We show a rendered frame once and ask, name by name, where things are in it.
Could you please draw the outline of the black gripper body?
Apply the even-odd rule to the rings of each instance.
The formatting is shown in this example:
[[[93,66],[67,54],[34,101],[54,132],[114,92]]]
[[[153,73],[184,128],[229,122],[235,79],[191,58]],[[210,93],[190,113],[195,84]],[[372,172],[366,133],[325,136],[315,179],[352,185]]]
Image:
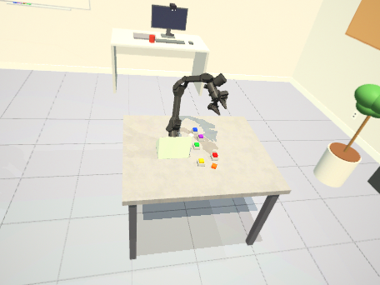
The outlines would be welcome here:
[[[220,97],[225,97],[228,94],[229,94],[228,91],[221,91],[221,92],[219,92],[219,90],[217,88],[214,88],[213,90],[211,90],[209,92],[209,96],[211,96],[211,98],[212,98],[212,100],[211,100],[212,103],[210,103],[207,106],[208,110],[210,110],[211,107],[216,107],[218,105],[218,101],[219,101],[218,99]]]

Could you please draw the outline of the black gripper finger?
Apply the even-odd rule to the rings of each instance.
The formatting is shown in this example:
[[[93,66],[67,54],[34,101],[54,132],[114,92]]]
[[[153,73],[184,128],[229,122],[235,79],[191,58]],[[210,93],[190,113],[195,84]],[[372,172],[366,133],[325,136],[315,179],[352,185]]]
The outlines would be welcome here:
[[[219,102],[222,104],[222,106],[227,109],[227,103],[226,103],[226,99],[227,99],[228,96],[225,96],[225,97],[220,97],[218,100]]]
[[[218,110],[218,107],[219,107],[219,106],[211,107],[210,110],[213,110],[218,116],[220,116],[220,112],[219,112],[219,110]]]

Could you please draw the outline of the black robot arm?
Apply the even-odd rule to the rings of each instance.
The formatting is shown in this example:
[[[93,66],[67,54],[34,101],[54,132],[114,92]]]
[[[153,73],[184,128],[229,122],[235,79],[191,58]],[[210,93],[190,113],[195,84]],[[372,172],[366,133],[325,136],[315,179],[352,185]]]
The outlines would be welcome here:
[[[198,76],[183,76],[178,80],[172,87],[172,92],[174,94],[174,102],[172,109],[172,117],[169,120],[169,124],[166,127],[169,138],[178,138],[179,128],[181,126],[181,121],[179,119],[179,111],[181,104],[181,97],[184,94],[184,90],[187,88],[188,83],[207,83],[204,84],[203,88],[206,88],[209,92],[214,88],[222,86],[227,82],[227,79],[223,76],[222,73],[219,73],[216,77],[209,73],[203,73]],[[183,85],[181,85],[184,83]],[[216,87],[217,86],[217,87]]]

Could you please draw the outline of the yellow button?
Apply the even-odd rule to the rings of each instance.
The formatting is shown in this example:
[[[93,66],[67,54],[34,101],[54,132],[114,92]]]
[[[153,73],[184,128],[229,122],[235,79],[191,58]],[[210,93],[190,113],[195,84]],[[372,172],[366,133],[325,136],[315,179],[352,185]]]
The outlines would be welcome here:
[[[203,158],[199,158],[198,160],[197,160],[197,165],[199,166],[199,167],[205,167],[205,162],[204,162],[204,159]]]

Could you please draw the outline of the red button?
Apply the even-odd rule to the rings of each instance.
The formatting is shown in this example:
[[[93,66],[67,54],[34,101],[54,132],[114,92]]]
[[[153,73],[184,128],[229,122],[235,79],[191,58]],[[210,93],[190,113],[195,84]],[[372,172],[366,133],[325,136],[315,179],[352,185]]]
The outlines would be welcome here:
[[[219,157],[218,157],[218,154],[215,152],[215,153],[211,153],[211,159],[212,161],[218,161]]]

